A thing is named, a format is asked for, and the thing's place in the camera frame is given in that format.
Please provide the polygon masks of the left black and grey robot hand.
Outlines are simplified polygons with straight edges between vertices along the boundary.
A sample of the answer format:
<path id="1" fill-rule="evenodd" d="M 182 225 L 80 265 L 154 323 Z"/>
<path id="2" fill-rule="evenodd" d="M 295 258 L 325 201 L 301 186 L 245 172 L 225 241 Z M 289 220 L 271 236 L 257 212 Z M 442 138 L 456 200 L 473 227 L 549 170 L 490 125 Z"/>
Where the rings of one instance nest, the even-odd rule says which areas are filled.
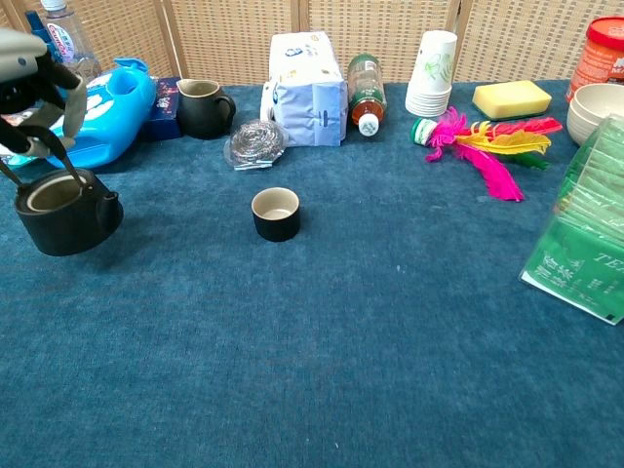
<path id="1" fill-rule="evenodd" d="M 75 144 L 87 107 L 85 80 L 53 60 L 39 37 L 0 27 L 0 144 L 60 160 Z"/>

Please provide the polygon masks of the black cast iron teapot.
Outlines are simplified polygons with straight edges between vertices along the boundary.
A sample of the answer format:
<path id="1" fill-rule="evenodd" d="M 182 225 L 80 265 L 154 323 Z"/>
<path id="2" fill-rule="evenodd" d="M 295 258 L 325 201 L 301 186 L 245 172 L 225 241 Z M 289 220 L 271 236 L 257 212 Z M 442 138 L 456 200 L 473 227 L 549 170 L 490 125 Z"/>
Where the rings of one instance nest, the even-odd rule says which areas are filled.
<path id="1" fill-rule="evenodd" d="M 92 172 L 71 163 L 61 140 L 49 129 L 14 127 L 0 119 L 0 144 L 14 153 L 37 143 L 59 159 L 64 168 L 24 182 L 3 162 L 0 172 L 16 186 L 15 210 L 38 250 L 51 256 L 87 251 L 119 227 L 124 210 L 119 194 Z"/>

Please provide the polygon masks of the small black tea cup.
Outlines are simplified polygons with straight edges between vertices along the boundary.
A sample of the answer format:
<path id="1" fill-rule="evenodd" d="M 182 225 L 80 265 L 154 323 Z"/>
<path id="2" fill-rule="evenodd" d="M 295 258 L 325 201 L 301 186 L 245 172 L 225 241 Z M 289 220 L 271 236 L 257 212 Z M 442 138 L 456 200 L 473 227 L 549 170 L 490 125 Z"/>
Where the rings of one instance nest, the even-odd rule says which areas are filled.
<path id="1" fill-rule="evenodd" d="M 258 192 L 251 208 L 256 232 L 265 240 L 284 242 L 300 229 L 300 202 L 286 187 L 270 187 Z"/>

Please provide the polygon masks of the clear plastic water bottle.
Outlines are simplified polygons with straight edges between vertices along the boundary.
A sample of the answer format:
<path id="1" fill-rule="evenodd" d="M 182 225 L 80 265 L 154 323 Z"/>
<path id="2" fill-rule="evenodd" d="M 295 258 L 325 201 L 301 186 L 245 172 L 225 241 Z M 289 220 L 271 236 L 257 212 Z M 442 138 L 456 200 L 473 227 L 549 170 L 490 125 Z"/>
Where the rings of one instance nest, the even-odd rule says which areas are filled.
<path id="1" fill-rule="evenodd" d="M 98 78 L 101 66 L 77 14 L 67 0 L 40 0 L 44 23 L 62 63 L 87 83 Z"/>

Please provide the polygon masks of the white and teal package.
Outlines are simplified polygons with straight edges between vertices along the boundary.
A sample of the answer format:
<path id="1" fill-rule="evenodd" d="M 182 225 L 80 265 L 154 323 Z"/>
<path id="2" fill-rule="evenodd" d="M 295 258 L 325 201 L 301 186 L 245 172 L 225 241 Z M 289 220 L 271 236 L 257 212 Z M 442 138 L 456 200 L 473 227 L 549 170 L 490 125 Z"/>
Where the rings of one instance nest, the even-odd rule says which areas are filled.
<path id="1" fill-rule="evenodd" d="M 20 113 L 3 114 L 2 118 L 10 125 L 16 127 L 21 122 L 23 122 L 28 117 L 30 117 L 33 114 L 33 111 L 34 111 L 34 108 L 29 108 Z M 23 156 L 23 155 L 11 152 L 8 148 L 3 146 L 2 144 L 0 144 L 0 159 L 10 169 L 17 169 L 17 168 L 26 166 L 35 160 L 34 157 Z"/>

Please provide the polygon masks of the blue detergent jug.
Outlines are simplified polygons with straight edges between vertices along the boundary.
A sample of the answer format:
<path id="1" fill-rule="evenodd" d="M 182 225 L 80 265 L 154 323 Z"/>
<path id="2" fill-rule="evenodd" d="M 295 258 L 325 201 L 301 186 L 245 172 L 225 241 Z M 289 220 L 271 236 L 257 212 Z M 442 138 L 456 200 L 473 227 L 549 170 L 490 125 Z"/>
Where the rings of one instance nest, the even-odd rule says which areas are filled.
<path id="1" fill-rule="evenodd" d="M 133 143 L 156 99 L 156 84 L 139 58 L 117 58 L 117 67 L 87 85 L 87 112 L 67 150 L 72 165 L 92 169 L 118 159 Z"/>

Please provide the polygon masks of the dark blue small box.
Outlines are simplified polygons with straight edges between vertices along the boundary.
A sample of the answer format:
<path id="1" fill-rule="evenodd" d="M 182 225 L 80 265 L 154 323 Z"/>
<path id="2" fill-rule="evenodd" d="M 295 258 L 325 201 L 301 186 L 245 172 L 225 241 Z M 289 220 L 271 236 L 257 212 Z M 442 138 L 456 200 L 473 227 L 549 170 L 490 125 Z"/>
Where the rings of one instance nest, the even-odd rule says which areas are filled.
<path id="1" fill-rule="evenodd" d="M 179 105 L 179 91 L 176 85 L 178 80 L 179 77 L 156 80 L 156 98 L 138 134 L 142 140 L 160 141 L 182 136 L 176 118 Z"/>

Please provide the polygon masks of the black ceramic pitcher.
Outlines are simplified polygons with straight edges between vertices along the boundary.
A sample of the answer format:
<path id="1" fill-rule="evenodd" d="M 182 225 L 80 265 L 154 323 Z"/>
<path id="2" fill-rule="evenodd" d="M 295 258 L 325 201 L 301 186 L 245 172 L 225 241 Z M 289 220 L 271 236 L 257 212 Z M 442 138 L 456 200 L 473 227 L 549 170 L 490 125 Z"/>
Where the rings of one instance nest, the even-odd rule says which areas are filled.
<path id="1" fill-rule="evenodd" d="M 176 118 L 180 130 L 198 139 L 215 139 L 230 132 L 235 101 L 214 80 L 179 79 Z"/>

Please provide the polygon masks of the wicker folding screen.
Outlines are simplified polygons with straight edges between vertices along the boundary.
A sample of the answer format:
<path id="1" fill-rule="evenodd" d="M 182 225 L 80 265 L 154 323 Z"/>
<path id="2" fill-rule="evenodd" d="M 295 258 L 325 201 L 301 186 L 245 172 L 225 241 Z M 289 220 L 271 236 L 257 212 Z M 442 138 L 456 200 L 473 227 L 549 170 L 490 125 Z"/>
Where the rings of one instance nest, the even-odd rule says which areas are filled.
<path id="1" fill-rule="evenodd" d="M 103 68 L 145 60 L 160 76 L 263 83 L 273 35 L 322 30 L 341 65 L 381 61 L 388 83 L 411 76 L 422 34 L 457 35 L 459 82 L 563 79 L 586 29 L 624 17 L 624 0 L 67 0 Z"/>

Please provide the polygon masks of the steel wool scrubber in wrapper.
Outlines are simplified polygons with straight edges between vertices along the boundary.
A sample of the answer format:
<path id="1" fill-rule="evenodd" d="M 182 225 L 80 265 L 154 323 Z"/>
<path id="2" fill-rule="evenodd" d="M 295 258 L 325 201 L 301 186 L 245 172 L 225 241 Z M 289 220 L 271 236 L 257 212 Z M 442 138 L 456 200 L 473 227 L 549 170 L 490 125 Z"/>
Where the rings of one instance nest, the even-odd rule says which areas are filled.
<path id="1" fill-rule="evenodd" d="M 289 144 L 288 134 L 274 121 L 252 120 L 225 142 L 224 159 L 235 171 L 271 168 Z"/>

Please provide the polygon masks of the white and blue tissue pack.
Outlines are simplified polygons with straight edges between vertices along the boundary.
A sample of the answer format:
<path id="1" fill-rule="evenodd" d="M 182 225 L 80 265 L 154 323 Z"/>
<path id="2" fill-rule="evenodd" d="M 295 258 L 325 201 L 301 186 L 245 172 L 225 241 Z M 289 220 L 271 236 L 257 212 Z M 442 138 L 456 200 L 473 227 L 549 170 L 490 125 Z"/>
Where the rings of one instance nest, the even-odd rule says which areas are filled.
<path id="1" fill-rule="evenodd" d="M 326 32 L 273 35 L 259 118 L 281 126 L 290 146 L 339 146 L 347 111 L 347 83 Z"/>

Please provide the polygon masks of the brown tea drink bottle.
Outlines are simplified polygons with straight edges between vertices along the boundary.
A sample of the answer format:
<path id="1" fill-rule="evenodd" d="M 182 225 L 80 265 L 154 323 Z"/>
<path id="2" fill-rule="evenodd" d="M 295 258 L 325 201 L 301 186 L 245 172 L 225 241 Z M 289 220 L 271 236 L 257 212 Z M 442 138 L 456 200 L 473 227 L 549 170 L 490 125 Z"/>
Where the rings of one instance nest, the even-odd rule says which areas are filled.
<path id="1" fill-rule="evenodd" d="M 352 58 L 347 68 L 349 117 L 364 137 L 373 137 L 385 117 L 387 99 L 382 68 L 371 54 Z"/>

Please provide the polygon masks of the blue tablecloth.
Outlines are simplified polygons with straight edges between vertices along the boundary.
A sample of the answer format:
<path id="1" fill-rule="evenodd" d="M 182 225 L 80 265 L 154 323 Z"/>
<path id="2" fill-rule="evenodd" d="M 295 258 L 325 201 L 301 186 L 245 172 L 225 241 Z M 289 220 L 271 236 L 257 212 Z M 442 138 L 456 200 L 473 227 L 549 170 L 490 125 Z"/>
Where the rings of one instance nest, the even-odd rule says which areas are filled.
<path id="1" fill-rule="evenodd" d="M 624 326 L 521 282 L 575 145 L 521 203 L 379 134 L 236 172 L 222 140 L 139 142 L 125 217 L 40 253 L 0 175 L 0 468 L 624 468 Z M 286 187 L 271 242 L 253 197 Z"/>

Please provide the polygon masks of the stack of white paper cups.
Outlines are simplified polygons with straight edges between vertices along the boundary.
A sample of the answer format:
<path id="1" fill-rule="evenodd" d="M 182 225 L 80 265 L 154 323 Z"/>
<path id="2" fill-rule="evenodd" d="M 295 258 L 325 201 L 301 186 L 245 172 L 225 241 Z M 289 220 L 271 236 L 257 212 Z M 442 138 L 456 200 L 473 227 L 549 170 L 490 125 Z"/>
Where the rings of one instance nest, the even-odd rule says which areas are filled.
<path id="1" fill-rule="evenodd" d="M 442 115 L 449 104 L 457 36 L 446 30 L 423 33 L 406 94 L 406 109 L 419 117 Z"/>

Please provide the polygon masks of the colourful feather shuttlecock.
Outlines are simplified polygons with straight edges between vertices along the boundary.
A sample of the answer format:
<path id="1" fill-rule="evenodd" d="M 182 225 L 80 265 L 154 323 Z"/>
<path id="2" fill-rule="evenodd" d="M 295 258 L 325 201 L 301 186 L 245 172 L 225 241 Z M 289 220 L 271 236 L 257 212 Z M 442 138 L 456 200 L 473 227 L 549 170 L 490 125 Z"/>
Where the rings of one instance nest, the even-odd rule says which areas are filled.
<path id="1" fill-rule="evenodd" d="M 517 164 L 543 171 L 549 167 L 544 160 L 552 141 L 549 135 L 563 125 L 553 117 L 532 118 L 511 123 L 490 121 L 469 124 L 466 115 L 453 107 L 437 120 L 418 117 L 410 140 L 429 147 L 430 163 L 441 160 L 449 150 L 460 160 L 469 162 L 483 177 L 488 194 L 503 201 L 521 202 L 524 194 L 506 165 Z"/>

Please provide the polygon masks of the yellow sponge with green pad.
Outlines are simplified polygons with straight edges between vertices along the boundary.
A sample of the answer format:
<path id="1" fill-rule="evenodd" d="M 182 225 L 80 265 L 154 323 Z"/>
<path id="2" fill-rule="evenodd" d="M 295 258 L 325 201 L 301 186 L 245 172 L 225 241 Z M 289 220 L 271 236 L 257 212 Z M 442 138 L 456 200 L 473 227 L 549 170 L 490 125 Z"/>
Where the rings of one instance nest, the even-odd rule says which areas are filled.
<path id="1" fill-rule="evenodd" d="M 480 85 L 472 102 L 489 120 L 510 120 L 545 112 L 552 97 L 529 80 Z"/>

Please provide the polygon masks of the beige bowl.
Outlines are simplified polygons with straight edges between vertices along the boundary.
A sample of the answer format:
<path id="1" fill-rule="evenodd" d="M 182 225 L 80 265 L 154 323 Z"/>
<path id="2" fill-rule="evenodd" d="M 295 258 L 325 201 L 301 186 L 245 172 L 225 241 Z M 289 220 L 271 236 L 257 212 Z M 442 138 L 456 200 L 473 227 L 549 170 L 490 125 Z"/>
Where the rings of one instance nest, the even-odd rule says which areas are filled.
<path id="1" fill-rule="evenodd" d="M 593 117 L 586 118 L 578 111 L 573 101 L 569 103 L 566 116 L 566 129 L 577 145 L 581 146 L 600 123 L 601 119 Z"/>
<path id="2" fill-rule="evenodd" d="M 624 117 L 624 85 L 585 85 L 575 92 L 572 103 L 581 116 L 595 122 L 601 122 L 611 114 Z"/>

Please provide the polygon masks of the orange canister with red lid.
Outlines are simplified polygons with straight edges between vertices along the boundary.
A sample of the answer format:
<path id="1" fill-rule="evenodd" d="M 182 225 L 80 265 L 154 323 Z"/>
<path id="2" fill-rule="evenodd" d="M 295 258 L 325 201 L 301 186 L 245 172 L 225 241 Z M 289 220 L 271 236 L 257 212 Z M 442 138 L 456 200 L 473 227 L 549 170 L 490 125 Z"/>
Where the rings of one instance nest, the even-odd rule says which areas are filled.
<path id="1" fill-rule="evenodd" d="M 579 88 L 596 83 L 624 85 L 624 17 L 602 17 L 588 25 L 566 101 L 570 102 Z"/>

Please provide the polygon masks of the green tea bag package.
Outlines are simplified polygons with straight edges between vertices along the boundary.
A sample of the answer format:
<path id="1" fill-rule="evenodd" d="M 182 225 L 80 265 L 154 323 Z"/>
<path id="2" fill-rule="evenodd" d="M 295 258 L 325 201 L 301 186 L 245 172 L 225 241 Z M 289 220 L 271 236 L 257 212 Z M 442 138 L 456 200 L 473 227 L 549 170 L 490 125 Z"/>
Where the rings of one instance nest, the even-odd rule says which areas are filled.
<path id="1" fill-rule="evenodd" d="M 624 116 L 607 116 L 575 153 L 520 279 L 611 325 L 624 320 Z"/>

